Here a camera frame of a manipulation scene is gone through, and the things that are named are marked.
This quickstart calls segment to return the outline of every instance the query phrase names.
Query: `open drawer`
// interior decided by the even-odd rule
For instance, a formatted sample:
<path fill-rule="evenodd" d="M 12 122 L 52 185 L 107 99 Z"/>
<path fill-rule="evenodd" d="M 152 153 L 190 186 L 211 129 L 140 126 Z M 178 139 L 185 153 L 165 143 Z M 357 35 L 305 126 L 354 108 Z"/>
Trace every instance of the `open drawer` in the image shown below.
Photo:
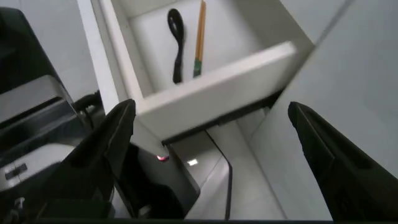
<path fill-rule="evenodd" d="M 278 0 L 206 4 L 202 75 L 193 78 L 200 0 L 79 2 L 106 112 L 132 98 L 137 120 L 157 139 L 168 139 L 281 90 L 312 49 Z M 185 26 L 178 85 L 171 8 Z"/>

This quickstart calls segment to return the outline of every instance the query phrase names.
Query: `black plastic spoon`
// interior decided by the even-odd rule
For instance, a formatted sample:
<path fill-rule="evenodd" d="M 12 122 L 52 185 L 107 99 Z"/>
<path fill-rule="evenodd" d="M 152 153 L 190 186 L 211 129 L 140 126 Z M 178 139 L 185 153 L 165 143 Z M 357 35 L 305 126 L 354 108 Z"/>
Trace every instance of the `black plastic spoon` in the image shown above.
<path fill-rule="evenodd" d="M 169 28 L 178 43 L 178 54 L 177 58 L 175 59 L 173 73 L 173 82 L 177 84 L 182 81 L 181 65 L 184 40 L 184 24 L 182 22 L 181 14 L 176 9 L 171 9 L 169 11 L 167 14 L 167 22 L 169 23 Z"/>

